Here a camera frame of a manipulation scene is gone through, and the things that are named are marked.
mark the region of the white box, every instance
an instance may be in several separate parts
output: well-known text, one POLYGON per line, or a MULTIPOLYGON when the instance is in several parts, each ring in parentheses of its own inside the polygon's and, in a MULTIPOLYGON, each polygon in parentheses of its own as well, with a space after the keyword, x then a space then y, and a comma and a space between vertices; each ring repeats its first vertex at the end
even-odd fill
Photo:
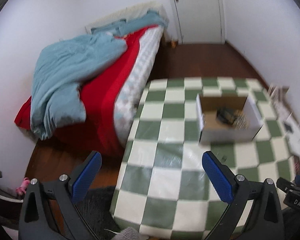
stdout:
POLYGON ((199 142, 202 144, 251 141, 263 126, 259 110, 250 96, 204 97, 198 94, 196 108, 200 130, 199 142), (217 110, 222 107, 242 110, 249 123, 248 128, 235 129, 217 120, 217 110))

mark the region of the brown floor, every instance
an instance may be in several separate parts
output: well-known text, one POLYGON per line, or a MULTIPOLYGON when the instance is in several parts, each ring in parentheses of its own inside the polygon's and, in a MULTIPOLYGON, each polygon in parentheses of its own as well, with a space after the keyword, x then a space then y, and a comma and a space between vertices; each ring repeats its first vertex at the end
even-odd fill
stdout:
MULTIPOLYGON (((180 45, 175 49, 160 47, 149 80, 181 77, 257 78, 266 87, 253 67, 229 44, 180 45)), ((40 181, 69 174, 88 156, 87 151, 73 150, 56 138, 39 141, 31 157, 26 176, 40 181)), ((102 167, 91 188, 116 185, 120 158, 103 157, 102 167)), ((55 212, 60 224, 60 212, 55 212)))

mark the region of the checkered tablecloth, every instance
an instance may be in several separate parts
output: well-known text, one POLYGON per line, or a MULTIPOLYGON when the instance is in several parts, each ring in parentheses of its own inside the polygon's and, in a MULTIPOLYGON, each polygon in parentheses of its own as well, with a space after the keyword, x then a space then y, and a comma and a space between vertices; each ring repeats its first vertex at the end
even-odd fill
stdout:
MULTIPOLYGON (((211 150, 234 174, 252 181, 291 180, 294 165, 283 131, 266 91, 255 79, 151 81, 141 97, 122 160, 110 209, 115 222, 149 236, 202 239, 227 206, 202 168, 202 154, 211 150), (249 94, 265 124, 251 142, 198 145, 197 93, 249 94)), ((238 230, 251 205, 249 201, 238 230)))

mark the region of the blue gripper pad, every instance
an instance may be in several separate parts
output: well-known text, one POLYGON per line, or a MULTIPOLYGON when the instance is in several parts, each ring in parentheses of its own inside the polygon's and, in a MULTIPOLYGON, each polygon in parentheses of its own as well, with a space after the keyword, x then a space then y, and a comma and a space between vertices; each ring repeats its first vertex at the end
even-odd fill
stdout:
POLYGON ((76 204, 84 199, 91 183, 100 170, 101 163, 102 158, 99 152, 95 152, 94 156, 87 164, 84 163, 85 167, 83 171, 72 185, 71 200, 73 204, 76 204))
POLYGON ((207 152, 202 156, 202 167, 207 173, 221 201, 230 204, 234 198, 232 186, 207 152))

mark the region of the black carpet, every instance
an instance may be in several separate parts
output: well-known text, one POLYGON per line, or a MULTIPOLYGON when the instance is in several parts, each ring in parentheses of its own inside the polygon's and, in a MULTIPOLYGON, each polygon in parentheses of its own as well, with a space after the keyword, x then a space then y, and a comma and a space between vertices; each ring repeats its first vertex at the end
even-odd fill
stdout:
MULTIPOLYGON (((89 190, 85 199, 76 205, 99 240, 110 240, 115 236, 114 233, 108 230, 120 232, 109 212, 114 189, 115 186, 89 190)), ((72 239, 66 224, 64 229, 65 237, 72 239)))

